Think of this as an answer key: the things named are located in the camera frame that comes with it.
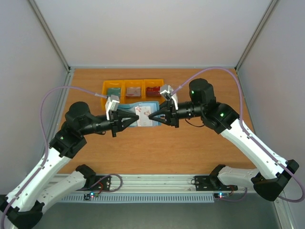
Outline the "teal card holder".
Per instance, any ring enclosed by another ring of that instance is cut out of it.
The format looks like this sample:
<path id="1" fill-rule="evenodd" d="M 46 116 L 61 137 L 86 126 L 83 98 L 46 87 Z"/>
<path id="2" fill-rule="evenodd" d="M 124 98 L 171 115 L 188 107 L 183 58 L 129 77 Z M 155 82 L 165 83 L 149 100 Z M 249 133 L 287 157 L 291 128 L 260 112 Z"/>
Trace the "teal card holder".
<path id="1" fill-rule="evenodd" d="M 136 102 L 133 104 L 120 104 L 119 109 L 135 113 L 136 106 L 150 106 L 151 114 L 159 109 L 159 103 L 157 101 L 148 101 L 148 102 Z M 134 122 L 130 127 L 138 127 L 137 122 Z"/>

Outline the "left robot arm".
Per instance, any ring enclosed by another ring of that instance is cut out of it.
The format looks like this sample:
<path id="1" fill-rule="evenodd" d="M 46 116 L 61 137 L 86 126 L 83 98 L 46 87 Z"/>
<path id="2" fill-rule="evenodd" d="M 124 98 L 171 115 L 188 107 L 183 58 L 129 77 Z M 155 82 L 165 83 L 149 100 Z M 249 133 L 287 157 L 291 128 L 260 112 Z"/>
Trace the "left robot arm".
<path id="1" fill-rule="evenodd" d="M 41 160 L 16 188 L 0 197 L 0 227 L 31 229 L 64 196 L 79 189 L 94 188 L 96 173 L 87 165 L 78 166 L 57 184 L 46 186 L 86 145 L 86 135 L 104 135 L 111 131 L 116 136 L 117 132 L 138 119 L 138 115 L 120 109 L 110 110 L 107 115 L 94 116 L 85 102 L 72 104 L 65 114 L 65 122 L 47 144 Z"/>

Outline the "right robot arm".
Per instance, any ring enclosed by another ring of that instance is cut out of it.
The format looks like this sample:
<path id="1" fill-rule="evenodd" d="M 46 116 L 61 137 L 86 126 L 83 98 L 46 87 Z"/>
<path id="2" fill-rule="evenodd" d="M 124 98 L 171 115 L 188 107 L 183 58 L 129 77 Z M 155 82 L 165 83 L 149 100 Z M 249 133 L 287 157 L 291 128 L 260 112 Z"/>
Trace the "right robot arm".
<path id="1" fill-rule="evenodd" d="M 166 101 L 149 115 L 159 123 L 179 127 L 181 119 L 199 117 L 203 125 L 235 145 L 254 165 L 254 169 L 218 165 L 209 175 L 210 185 L 220 190 L 224 186 L 252 188 L 262 198 L 275 201 L 299 164 L 286 160 L 266 146 L 241 120 L 229 105 L 217 102 L 213 86 L 199 78 L 189 83 L 190 101 L 180 103 L 170 86 L 161 88 Z"/>

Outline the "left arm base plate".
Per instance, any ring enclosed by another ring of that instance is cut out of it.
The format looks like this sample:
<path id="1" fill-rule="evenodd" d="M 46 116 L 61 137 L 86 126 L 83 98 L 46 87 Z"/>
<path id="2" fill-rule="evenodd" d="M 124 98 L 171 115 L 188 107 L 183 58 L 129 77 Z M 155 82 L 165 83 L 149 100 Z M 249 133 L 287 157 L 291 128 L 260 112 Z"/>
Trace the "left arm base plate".
<path id="1" fill-rule="evenodd" d="M 107 176 L 106 178 L 102 179 L 103 176 L 96 175 L 95 177 L 89 178 L 86 181 L 83 188 L 78 189 L 78 191 L 109 191 L 110 184 L 111 184 L 111 176 Z"/>

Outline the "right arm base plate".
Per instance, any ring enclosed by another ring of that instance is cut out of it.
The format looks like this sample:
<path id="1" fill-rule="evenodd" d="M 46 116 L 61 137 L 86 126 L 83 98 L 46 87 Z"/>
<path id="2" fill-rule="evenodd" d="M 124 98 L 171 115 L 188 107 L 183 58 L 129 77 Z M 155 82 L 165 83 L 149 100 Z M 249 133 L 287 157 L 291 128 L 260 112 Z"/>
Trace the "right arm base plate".
<path id="1" fill-rule="evenodd" d="M 211 181 L 210 176 L 194 176 L 191 183 L 195 186 L 196 191 L 237 191 L 238 186 L 224 185 L 220 182 L 215 184 Z"/>

